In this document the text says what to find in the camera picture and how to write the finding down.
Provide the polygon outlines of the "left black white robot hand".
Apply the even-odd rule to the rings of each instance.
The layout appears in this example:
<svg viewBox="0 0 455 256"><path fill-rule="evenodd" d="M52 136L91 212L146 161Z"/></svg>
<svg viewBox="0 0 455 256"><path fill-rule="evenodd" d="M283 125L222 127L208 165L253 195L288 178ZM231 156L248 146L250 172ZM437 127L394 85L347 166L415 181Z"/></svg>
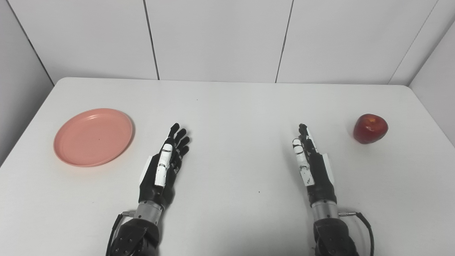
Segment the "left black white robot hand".
<svg viewBox="0 0 455 256"><path fill-rule="evenodd" d="M179 123L171 126L169 135L160 151L150 159L146 173L139 186L138 202L154 202L167 208L175 196L174 184L183 157L189 151L190 138Z"/></svg>

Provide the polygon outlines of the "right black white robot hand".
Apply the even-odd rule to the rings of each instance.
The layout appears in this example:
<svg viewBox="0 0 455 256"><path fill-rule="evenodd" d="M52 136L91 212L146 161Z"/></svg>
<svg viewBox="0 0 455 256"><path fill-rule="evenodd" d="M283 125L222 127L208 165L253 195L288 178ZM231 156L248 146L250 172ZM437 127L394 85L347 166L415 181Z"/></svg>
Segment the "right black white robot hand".
<svg viewBox="0 0 455 256"><path fill-rule="evenodd" d="M299 136L293 140L292 145L310 205L319 201L337 203L323 154L315 147L307 125L301 123L298 131Z"/></svg>

